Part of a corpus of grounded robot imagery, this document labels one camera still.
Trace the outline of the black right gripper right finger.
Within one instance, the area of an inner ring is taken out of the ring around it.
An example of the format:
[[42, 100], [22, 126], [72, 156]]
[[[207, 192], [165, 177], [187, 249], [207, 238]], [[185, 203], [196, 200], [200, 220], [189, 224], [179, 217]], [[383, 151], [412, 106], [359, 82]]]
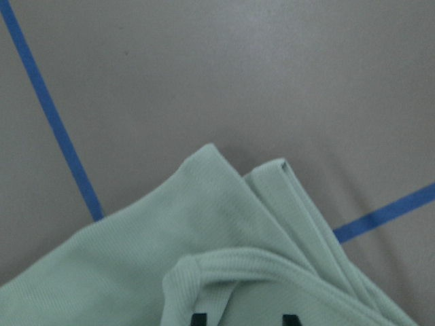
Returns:
[[282, 316], [282, 326], [300, 326], [300, 319], [297, 314], [284, 314]]

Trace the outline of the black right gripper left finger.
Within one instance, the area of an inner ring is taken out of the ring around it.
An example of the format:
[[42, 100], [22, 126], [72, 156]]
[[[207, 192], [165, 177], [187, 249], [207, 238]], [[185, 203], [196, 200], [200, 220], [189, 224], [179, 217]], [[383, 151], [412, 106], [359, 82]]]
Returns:
[[207, 326], [207, 313], [195, 312], [191, 316], [190, 326]]

